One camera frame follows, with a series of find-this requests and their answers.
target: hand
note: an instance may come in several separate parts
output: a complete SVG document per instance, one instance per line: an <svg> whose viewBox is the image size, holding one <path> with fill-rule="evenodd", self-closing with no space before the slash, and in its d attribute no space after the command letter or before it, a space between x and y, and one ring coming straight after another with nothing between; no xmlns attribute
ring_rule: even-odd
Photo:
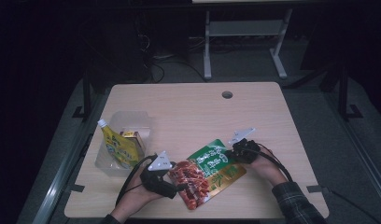
<svg viewBox="0 0 381 224"><path fill-rule="evenodd" d="M130 181L127 189L131 189L136 186L138 187L126 192L120 199L118 205L111 212L111 216L120 223L124 223L124 221L126 221L129 216L138 212L147 203L162 198L162 195L150 192L142 185L139 186L141 184L140 175L143 170L144 167L140 167L140 169L133 176L133 179Z"/></svg>
<svg viewBox="0 0 381 224"><path fill-rule="evenodd" d="M272 150L260 146L261 152L273 158ZM251 163L252 169L262 178L269 180L274 186L288 182L287 178L281 173L280 169L271 161L259 155L254 162Z"/></svg>

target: yellow package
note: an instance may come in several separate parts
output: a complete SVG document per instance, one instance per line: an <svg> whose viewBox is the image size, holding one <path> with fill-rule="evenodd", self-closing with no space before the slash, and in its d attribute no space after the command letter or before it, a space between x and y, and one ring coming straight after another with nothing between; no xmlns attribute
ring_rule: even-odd
<svg viewBox="0 0 381 224"><path fill-rule="evenodd" d="M98 125L104 134L106 149L121 166L126 169L133 169L139 162L139 155L135 143L119 133L112 131L106 121L100 119Z"/></svg>

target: hole in table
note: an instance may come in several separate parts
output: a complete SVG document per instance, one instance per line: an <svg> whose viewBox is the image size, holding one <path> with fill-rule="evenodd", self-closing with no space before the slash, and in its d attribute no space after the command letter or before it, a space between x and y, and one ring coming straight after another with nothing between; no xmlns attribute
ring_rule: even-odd
<svg viewBox="0 0 381 224"><path fill-rule="evenodd" d="M222 97L225 99L231 99L233 97L233 93L231 91L224 91L222 93Z"/></svg>

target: dark background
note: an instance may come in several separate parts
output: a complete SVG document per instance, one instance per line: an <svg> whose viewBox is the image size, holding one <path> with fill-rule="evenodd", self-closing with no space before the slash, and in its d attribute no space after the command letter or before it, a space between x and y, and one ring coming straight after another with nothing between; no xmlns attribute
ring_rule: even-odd
<svg viewBox="0 0 381 224"><path fill-rule="evenodd" d="M0 1L0 223L16 222L66 102L86 70L91 71L97 91L148 78L143 69L148 54L137 50L136 14L93 13L65 1ZM159 22L149 31L159 44L172 44L176 46L172 49L186 55L181 47L186 46L184 38L186 42L188 35L203 34L203 29L189 23L192 17L203 24L199 14L151 12L150 17ZM167 24L177 35L171 31L168 38ZM381 4L298 8L288 36L300 35L310 39L304 68L317 69L338 54L344 56L349 74L381 113ZM129 58L126 54L135 61L107 64L84 37L106 51L110 61L123 62ZM102 77L103 72L110 77Z"/></svg>

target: floor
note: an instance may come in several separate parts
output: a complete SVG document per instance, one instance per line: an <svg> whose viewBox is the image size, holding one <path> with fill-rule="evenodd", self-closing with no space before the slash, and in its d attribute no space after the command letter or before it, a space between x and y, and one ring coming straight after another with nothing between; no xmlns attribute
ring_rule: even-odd
<svg viewBox="0 0 381 224"><path fill-rule="evenodd" d="M280 79L277 76L270 57L269 48L275 45L274 38L253 38L242 41L244 41L242 44L236 41L225 46L216 42L211 55L213 77L208 82L274 81L280 86L286 86L312 72L300 70L307 39L286 39L280 57L289 75L287 79ZM202 78L203 49L196 48L191 52L188 60L176 55L170 56L171 54L172 52L162 49L158 55L155 55L163 59L155 60L155 65L151 67L153 78L146 82L206 81ZM381 116L369 102L363 87L350 79L348 104L356 105L363 119L351 119L349 122L344 122L336 111L337 88L330 93L320 91L318 85L321 79L323 76L295 90L283 89L283 93L318 183L329 187L333 192L324 193L330 209L327 221L330 224L378 223L371 218L373 217L381 223L381 198L359 153L360 145L362 145L367 149L367 153L381 173ZM63 112L48 154L18 223L33 222L69 151L74 147L82 147L89 134L93 133L108 95L109 89L105 93L93 93L90 118L86 121L74 119L74 111L83 104L82 81L79 81ZM70 172L66 182L67 187L75 183L81 163L82 154ZM371 217L344 201L335 192L358 205ZM98 218L66 217L64 208L69 195L70 191L64 188L52 215L47 217L48 223L99 222ZM137 220L129 220L129 222L137 223ZM246 222L250 221L233 221L233 223ZM284 220L262 220L261 223L284 223Z"/></svg>

